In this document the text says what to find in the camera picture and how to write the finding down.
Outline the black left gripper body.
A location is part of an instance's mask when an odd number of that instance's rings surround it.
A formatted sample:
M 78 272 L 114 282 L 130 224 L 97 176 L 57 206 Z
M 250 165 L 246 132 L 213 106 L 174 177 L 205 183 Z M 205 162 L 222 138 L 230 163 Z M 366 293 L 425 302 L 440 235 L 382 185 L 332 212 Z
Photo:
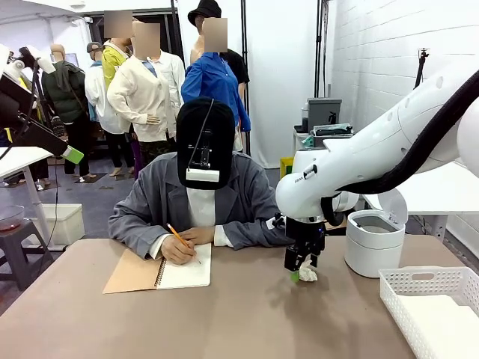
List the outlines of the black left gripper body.
M 9 75 L 1 76 L 1 128 L 29 128 L 37 97 Z

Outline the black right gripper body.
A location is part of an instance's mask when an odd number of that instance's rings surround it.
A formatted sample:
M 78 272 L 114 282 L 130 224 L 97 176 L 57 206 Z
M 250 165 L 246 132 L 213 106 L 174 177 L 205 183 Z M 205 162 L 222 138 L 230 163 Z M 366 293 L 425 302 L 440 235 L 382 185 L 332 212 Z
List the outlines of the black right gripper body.
M 286 259 L 318 258 L 325 249 L 326 225 L 324 222 L 299 221 L 286 217 L 285 234 L 293 240 L 286 248 Z

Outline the person's left hand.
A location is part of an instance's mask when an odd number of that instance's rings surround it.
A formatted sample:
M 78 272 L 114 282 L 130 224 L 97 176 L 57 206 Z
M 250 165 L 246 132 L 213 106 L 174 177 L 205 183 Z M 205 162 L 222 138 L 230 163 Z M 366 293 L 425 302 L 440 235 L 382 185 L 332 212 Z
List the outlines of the person's left hand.
M 195 245 L 204 245 L 214 241 L 215 227 L 192 227 L 179 232 L 179 234 L 183 239 Z

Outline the person's right hand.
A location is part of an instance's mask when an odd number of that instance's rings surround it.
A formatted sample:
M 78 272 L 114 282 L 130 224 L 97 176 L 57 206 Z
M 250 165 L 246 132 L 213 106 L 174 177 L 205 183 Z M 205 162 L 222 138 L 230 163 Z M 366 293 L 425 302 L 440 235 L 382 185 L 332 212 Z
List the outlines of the person's right hand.
M 173 235 L 165 237 L 160 251 L 164 258 L 176 265 L 187 264 L 196 257 L 195 245 L 193 243 L 182 243 Z

